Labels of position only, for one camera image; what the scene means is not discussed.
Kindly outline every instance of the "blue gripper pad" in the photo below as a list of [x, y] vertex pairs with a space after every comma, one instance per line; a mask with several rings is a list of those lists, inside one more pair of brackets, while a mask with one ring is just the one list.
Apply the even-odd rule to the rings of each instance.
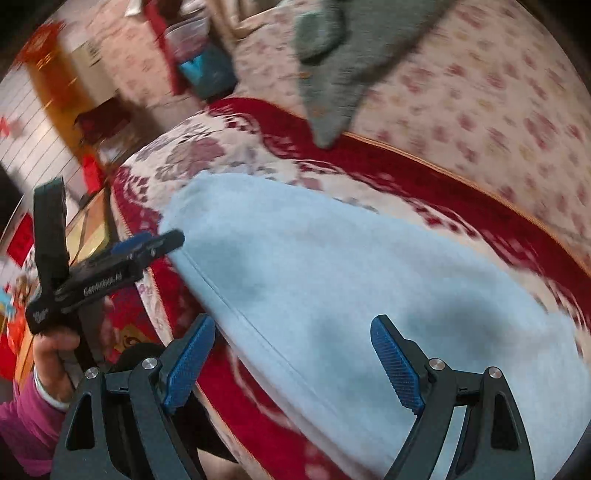
[[420, 416], [425, 408], [421, 396], [418, 375], [404, 356], [398, 344], [379, 318], [374, 318], [370, 328], [371, 343], [382, 362], [384, 370], [403, 407]]
[[203, 319], [201, 326], [185, 345], [178, 356], [178, 361], [168, 374], [166, 395], [162, 407], [169, 413], [185, 405], [199, 376], [199, 372], [213, 347], [216, 326], [209, 316]]
[[141, 232], [137, 235], [134, 235], [123, 242], [119, 242], [111, 248], [111, 253], [116, 254], [123, 254], [125, 252], [129, 252], [133, 250], [138, 245], [150, 240], [152, 238], [152, 234], [150, 232]]

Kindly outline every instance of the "light blue cloth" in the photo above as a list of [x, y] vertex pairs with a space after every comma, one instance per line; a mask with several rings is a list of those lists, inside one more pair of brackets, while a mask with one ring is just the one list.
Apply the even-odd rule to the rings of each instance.
[[[273, 400], [318, 446], [336, 445], [376, 475], [414, 422], [370, 342], [381, 313], [452, 368], [503, 370], [538, 480], [554, 476], [589, 422], [591, 381], [572, 320], [547, 315], [451, 240], [241, 174], [200, 173], [172, 199], [160, 229], [172, 228], [186, 237], [170, 254], [176, 269]], [[452, 419], [432, 479], [445, 478], [462, 417]]]

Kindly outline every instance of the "gray-green cloth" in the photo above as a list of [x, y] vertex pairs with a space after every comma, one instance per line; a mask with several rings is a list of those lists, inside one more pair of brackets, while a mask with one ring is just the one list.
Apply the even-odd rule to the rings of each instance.
[[330, 147], [367, 89], [421, 38], [453, 0], [322, 0], [301, 15], [294, 47], [314, 143]]

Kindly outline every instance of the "white cuff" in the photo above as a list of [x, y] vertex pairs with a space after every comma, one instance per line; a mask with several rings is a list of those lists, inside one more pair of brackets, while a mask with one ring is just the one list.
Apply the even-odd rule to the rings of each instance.
[[41, 398], [43, 400], [45, 400], [47, 403], [49, 403], [49, 405], [51, 405], [56, 410], [64, 411], [64, 412], [68, 411], [68, 408], [70, 408], [70, 403], [56, 400], [49, 393], [47, 393], [47, 390], [45, 390], [45, 387], [43, 387], [41, 380], [39, 380], [39, 374], [37, 373], [37, 367], [33, 368], [33, 378], [35, 379], [35, 386], [37, 387], [37, 391], [39, 392], [39, 395], [41, 395]]

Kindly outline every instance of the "pink sleeve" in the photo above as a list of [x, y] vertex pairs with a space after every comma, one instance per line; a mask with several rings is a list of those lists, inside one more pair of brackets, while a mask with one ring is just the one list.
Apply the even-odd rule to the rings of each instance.
[[0, 435], [27, 474], [45, 475], [65, 414], [41, 398], [32, 375], [20, 393], [15, 382], [14, 393], [14, 401], [0, 405]]

